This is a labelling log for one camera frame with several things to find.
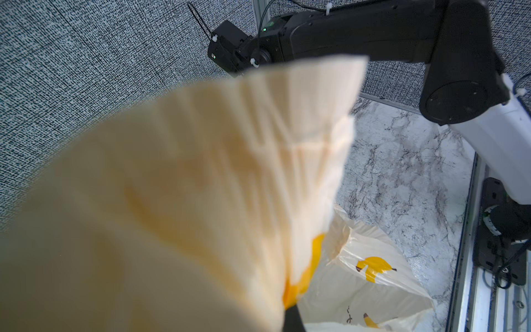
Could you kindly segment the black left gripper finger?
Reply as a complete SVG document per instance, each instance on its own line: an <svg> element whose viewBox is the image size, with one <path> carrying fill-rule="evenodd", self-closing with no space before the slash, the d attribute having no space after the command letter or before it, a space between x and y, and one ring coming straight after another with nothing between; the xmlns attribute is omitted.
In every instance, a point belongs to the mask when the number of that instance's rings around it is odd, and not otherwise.
<svg viewBox="0 0 531 332"><path fill-rule="evenodd" d="M286 309L283 323L283 332L306 332L297 305Z"/></svg>

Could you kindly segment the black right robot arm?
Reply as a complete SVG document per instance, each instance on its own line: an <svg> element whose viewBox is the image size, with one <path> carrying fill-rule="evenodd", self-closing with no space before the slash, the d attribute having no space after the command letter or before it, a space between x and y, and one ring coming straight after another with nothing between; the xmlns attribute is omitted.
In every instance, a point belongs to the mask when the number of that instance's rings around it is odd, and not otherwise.
<svg viewBox="0 0 531 332"><path fill-rule="evenodd" d="M494 48L485 1L363 1L261 22L255 36L229 21L210 33L208 57L237 76L251 68L326 55L427 65L420 113L457 131L510 198L488 203L496 236L530 240L530 111Z"/></svg>

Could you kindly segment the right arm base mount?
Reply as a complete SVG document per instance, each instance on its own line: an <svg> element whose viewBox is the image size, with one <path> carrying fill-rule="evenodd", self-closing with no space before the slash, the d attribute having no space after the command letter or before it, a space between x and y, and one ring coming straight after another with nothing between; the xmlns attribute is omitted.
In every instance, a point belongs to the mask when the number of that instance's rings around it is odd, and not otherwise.
<svg viewBox="0 0 531 332"><path fill-rule="evenodd" d="M503 288L527 284L530 206L514 201L502 182L483 181L473 262L492 273Z"/></svg>

